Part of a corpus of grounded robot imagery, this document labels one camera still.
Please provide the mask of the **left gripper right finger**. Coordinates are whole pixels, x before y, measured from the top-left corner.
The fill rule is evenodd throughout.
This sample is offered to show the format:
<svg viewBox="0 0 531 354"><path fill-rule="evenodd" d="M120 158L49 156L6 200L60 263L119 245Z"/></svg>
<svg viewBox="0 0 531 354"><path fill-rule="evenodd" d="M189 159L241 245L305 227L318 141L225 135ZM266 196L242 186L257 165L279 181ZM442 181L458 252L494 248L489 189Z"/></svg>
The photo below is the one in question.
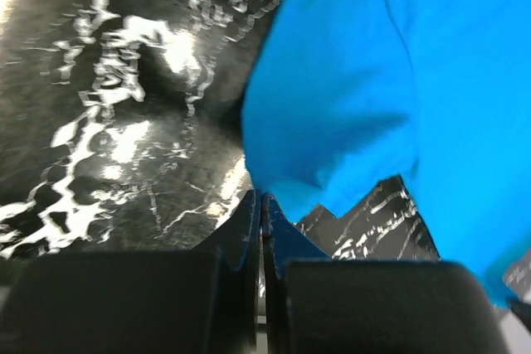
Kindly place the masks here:
<svg viewBox="0 0 531 354"><path fill-rule="evenodd" d="M490 302L462 265L334 260L262 200L272 353L505 353Z"/></svg>

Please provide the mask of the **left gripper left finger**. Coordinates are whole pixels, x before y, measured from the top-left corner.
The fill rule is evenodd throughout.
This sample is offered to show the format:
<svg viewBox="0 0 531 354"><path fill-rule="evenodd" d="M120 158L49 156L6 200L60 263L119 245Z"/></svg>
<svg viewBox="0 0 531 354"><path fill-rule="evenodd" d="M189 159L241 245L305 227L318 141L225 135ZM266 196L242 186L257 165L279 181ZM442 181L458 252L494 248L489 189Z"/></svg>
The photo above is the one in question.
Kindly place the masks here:
<svg viewBox="0 0 531 354"><path fill-rule="evenodd" d="M4 353L248 353L261 196L190 250L44 255L1 311Z"/></svg>

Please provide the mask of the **blue t shirt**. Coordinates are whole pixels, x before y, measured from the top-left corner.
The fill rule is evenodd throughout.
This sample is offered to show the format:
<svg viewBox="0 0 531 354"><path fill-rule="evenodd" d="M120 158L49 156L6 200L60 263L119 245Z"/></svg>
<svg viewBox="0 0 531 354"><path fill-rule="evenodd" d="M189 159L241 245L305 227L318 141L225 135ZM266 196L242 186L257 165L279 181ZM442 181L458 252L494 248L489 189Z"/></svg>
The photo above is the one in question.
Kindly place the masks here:
<svg viewBox="0 0 531 354"><path fill-rule="evenodd" d="M284 0L242 133L290 221L400 176L440 256L504 305L530 246L530 0Z"/></svg>

